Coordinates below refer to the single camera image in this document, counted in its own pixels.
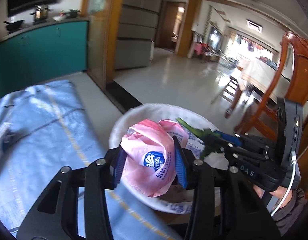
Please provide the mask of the person's right hand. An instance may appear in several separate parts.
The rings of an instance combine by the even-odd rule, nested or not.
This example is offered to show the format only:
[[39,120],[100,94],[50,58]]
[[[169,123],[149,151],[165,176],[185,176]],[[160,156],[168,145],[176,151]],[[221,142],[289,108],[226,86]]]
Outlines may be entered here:
[[[262,198],[263,194],[264,194],[264,190],[262,190],[260,187],[258,187],[257,185],[253,185],[253,189],[255,190],[255,192],[257,193],[257,195],[259,196],[259,198]],[[292,199],[293,196],[293,191],[290,190],[288,192],[288,194],[286,195],[286,197],[284,198],[285,194],[286,194],[287,188],[285,187],[281,187],[279,186],[276,191],[273,192],[269,192],[273,197],[276,197],[279,199],[279,203],[281,202],[281,206],[280,208],[285,207],[290,200]]]

